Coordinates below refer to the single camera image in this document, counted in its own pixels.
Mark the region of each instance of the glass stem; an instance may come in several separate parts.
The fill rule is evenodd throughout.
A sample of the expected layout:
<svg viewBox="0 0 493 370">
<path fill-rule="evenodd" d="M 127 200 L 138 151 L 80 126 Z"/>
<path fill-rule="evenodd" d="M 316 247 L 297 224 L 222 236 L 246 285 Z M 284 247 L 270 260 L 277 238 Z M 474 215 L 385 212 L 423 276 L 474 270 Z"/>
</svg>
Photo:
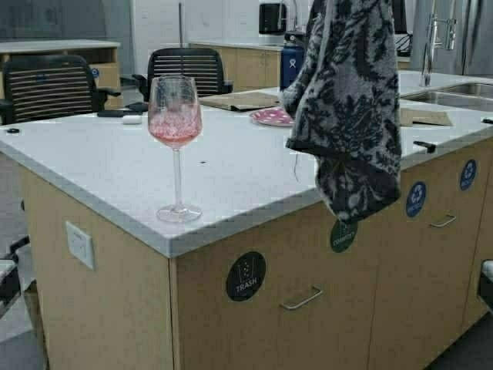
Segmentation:
<svg viewBox="0 0 493 370">
<path fill-rule="evenodd" d="M 175 167 L 175 210 L 181 211 L 185 207 L 182 201 L 182 164 L 179 149 L 173 149 L 173 159 Z"/>
</svg>

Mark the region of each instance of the green sticker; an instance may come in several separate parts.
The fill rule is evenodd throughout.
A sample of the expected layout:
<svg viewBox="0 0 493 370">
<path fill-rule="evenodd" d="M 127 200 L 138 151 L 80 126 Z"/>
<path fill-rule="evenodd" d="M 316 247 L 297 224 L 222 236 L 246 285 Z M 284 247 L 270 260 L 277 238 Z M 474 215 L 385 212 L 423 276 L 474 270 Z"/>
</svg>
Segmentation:
<svg viewBox="0 0 493 370">
<path fill-rule="evenodd" d="M 343 253 L 352 245 L 357 234 L 357 223 L 343 224 L 336 222 L 330 235 L 330 245 L 336 253 Z"/>
</svg>

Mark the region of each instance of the water bottle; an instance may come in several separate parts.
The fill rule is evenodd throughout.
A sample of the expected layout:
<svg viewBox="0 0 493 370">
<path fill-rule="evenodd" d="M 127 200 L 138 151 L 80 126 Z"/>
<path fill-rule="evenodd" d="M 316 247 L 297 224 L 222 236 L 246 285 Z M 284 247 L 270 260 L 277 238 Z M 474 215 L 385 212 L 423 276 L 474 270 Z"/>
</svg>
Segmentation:
<svg viewBox="0 0 493 370">
<path fill-rule="evenodd" d="M 289 87 L 297 78 L 305 59 L 304 37 L 302 32 L 287 32 L 284 47 L 280 54 L 280 89 Z"/>
</svg>

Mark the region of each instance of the drawer handle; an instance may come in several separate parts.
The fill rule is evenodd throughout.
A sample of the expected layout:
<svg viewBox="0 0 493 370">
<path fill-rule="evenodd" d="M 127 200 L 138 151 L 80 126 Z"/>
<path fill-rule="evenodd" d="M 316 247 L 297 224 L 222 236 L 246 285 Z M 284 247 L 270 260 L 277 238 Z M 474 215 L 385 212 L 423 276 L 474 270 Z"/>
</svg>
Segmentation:
<svg viewBox="0 0 493 370">
<path fill-rule="evenodd" d="M 447 227 L 448 225 L 454 223 L 457 220 L 457 217 L 452 216 L 451 214 L 448 214 L 447 218 L 448 220 L 446 220 L 443 224 L 430 224 L 430 226 L 436 229 L 443 229 L 444 227 Z"/>
<path fill-rule="evenodd" d="M 312 295 L 311 297 L 305 299 L 304 301 L 294 305 L 294 306 L 289 306 L 288 304 L 285 304 L 285 303 L 281 303 L 281 307 L 284 308 L 285 310 L 288 310 L 288 311 L 296 311 L 300 308 L 302 308 L 303 306 L 306 306 L 307 304 L 309 304 L 310 302 L 314 301 L 315 299 L 319 298 L 323 293 L 324 291 L 322 291 L 321 289 L 317 288 L 317 287 L 313 287 L 313 289 L 315 290 L 315 294 Z"/>
</svg>

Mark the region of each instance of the dish towel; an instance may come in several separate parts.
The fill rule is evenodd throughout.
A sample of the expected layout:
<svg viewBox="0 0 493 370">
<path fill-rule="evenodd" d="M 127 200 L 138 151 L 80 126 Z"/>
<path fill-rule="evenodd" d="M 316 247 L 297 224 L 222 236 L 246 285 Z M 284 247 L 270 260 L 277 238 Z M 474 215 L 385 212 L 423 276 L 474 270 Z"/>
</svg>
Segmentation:
<svg viewBox="0 0 493 370">
<path fill-rule="evenodd" d="M 297 80 L 280 94 L 287 147 L 317 158 L 317 188 L 345 224 L 401 195 L 399 87 L 391 0 L 325 0 Z"/>
</svg>

